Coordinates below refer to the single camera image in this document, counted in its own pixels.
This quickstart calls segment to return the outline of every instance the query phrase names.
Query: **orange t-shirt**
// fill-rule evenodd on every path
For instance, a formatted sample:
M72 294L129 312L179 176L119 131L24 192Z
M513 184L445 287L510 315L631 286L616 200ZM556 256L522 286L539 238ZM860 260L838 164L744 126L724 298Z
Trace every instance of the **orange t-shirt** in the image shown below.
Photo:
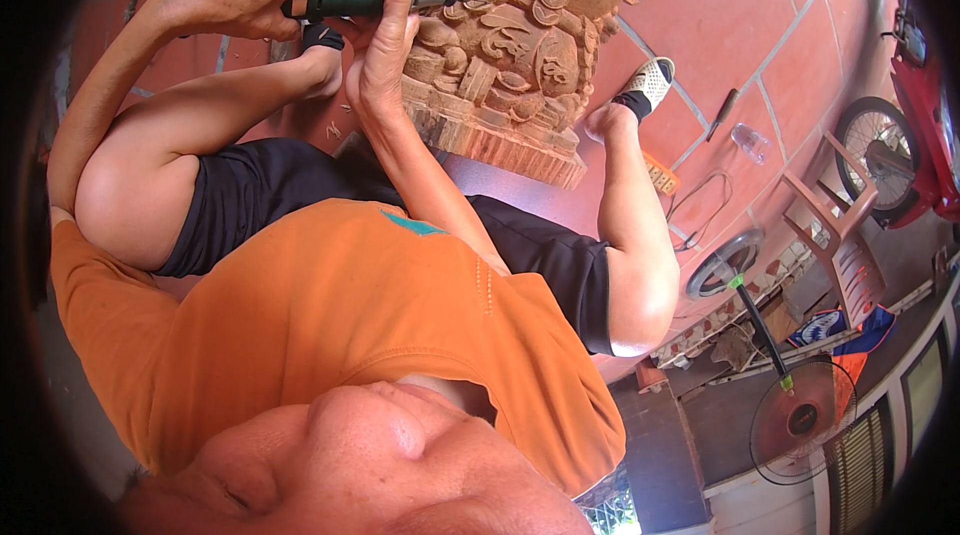
M266 410L410 374L484 386L497 432L570 497L624 455L614 400L544 279L500 277L390 205L288 214L182 302L68 221L54 229L52 274L90 385L157 475Z

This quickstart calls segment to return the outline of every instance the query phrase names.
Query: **red motorcycle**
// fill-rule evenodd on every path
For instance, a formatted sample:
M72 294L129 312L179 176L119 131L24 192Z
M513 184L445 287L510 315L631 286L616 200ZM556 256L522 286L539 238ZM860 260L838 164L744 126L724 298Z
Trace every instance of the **red motorcycle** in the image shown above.
M881 227L899 229L931 208L960 222L960 139L946 85L908 0L897 5L893 31L882 36L896 40L890 63L900 109L880 97L861 97L840 114L836 137L876 184L872 216ZM836 163L846 192L856 199L863 180L839 154Z

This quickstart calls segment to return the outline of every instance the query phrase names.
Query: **clear plastic cup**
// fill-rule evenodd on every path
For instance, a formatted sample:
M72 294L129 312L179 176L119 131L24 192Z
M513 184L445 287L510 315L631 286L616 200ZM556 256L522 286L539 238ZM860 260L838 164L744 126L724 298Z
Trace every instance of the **clear plastic cup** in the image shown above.
M762 134L754 131L749 126L738 122L733 125L729 136L743 150L743 153L750 157L758 167L762 167L766 161L766 155L770 150L770 140Z

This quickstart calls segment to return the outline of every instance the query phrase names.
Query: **white sandal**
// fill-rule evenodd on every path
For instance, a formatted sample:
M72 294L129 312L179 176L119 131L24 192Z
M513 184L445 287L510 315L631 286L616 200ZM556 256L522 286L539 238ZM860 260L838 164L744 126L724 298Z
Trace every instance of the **white sandal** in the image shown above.
M670 73L670 81L666 80L664 72L661 70L657 61L665 61ZM657 56L651 60L643 62L643 65L633 73L630 82L623 87L620 94L627 92L642 92L650 100L650 112L653 112L660 105L666 93L670 91L670 84L673 82L676 67L673 61L666 56Z

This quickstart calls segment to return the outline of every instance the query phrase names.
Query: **carved wooden sculpture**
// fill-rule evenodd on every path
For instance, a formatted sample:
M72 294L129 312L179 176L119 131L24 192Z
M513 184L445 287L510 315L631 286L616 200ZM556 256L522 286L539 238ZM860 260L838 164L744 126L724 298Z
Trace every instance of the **carved wooden sculpture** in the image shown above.
M424 16L403 95L426 144L575 188L587 167L570 125L620 1L476 0Z

